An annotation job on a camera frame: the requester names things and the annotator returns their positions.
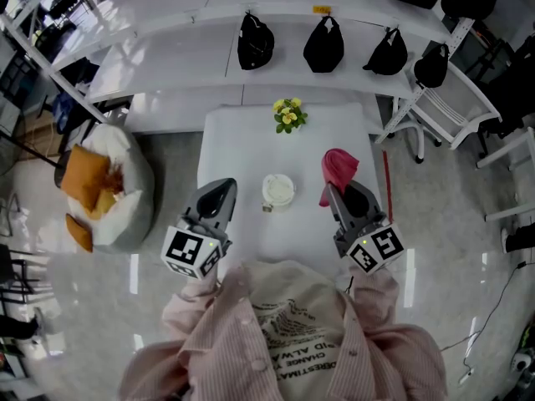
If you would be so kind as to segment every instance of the tiled floor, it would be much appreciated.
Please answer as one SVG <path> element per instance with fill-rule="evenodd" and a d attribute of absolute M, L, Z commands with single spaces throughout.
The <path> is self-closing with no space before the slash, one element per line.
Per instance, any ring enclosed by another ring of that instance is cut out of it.
<path fill-rule="evenodd" d="M 140 139 L 156 174 L 157 217 L 136 255 L 93 255 L 80 251 L 64 227 L 64 195 L 53 168 L 26 162 L 4 177 L 4 190 L 18 193 L 23 212 L 15 216 L 10 246 L 47 251 L 52 292 L 13 313 L 32 316 L 39 305 L 47 317 L 43 344 L 24 346 L 28 371 L 52 401 L 111 400 L 121 374 L 139 347 L 161 340 L 161 309 L 184 281 L 166 270 L 159 254 L 168 225 L 196 188 L 200 134 Z M 497 162 L 475 170 L 477 143 L 469 139 L 451 152 L 426 142 L 425 162 L 416 165 L 411 134 L 373 145 L 385 198 L 382 150 L 390 162 L 394 218 L 408 247 L 390 269 L 400 283 L 398 320 L 421 325 L 439 346 L 481 328 L 520 254 L 504 256 L 500 223 L 483 215 L 513 204 L 515 185 Z M 529 260 L 529 251 L 523 253 Z M 470 351 L 475 374 L 463 386 L 462 359 L 469 341 L 444 352 L 451 399 L 490 401 L 510 384 L 511 356 L 532 312 L 535 268 L 517 272 L 487 329 Z"/>

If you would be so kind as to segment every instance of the small potted plant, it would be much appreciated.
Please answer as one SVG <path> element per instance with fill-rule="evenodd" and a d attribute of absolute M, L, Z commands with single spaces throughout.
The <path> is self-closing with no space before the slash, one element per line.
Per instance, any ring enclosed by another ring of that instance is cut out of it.
<path fill-rule="evenodd" d="M 273 104 L 275 121 L 278 122 L 277 134 L 286 132 L 291 134 L 293 129 L 299 130 L 302 124 L 306 124 L 308 114 L 303 113 L 300 109 L 301 99 L 279 99 Z"/>

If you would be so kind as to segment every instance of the white bean bag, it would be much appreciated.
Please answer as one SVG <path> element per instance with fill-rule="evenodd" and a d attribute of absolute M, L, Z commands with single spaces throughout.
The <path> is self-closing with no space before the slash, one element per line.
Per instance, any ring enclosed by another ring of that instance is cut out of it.
<path fill-rule="evenodd" d="M 110 253 L 133 251 L 145 238 L 152 222 L 152 170 L 134 137 L 116 126 L 98 125 L 82 146 L 109 156 L 112 164 L 121 164 L 125 197 L 97 221 L 88 218 L 81 204 L 69 197 L 71 214 L 91 228 L 94 249 Z"/>

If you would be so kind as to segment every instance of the white cup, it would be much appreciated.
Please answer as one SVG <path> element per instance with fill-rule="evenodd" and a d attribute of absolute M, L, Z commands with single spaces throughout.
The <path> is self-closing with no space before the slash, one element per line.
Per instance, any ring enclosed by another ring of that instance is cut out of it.
<path fill-rule="evenodd" d="M 289 177 L 283 174 L 268 175 L 262 183 L 265 212 L 281 212 L 290 207 L 295 196 L 295 185 Z"/>

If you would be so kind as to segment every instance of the pink cloth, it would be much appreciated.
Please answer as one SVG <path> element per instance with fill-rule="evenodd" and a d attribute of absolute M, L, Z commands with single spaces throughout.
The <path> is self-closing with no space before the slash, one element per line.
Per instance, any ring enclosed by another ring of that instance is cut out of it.
<path fill-rule="evenodd" d="M 367 277 L 356 265 L 344 299 L 344 339 L 328 401 L 446 399 L 441 352 L 423 329 L 395 324 L 398 284 L 386 269 Z M 166 306 L 173 340 L 141 349 L 120 385 L 121 401 L 163 401 L 187 383 L 190 401 L 283 401 L 262 329 L 248 299 L 250 276 L 231 269 L 188 282 Z"/>
<path fill-rule="evenodd" d="M 357 173 L 359 161 L 347 151 L 342 149 L 331 149 L 323 159 L 321 159 L 321 169 L 324 172 L 325 184 L 332 183 L 338 190 L 345 192 L 345 188 Z M 329 206 L 327 191 L 321 194 L 319 206 Z"/>

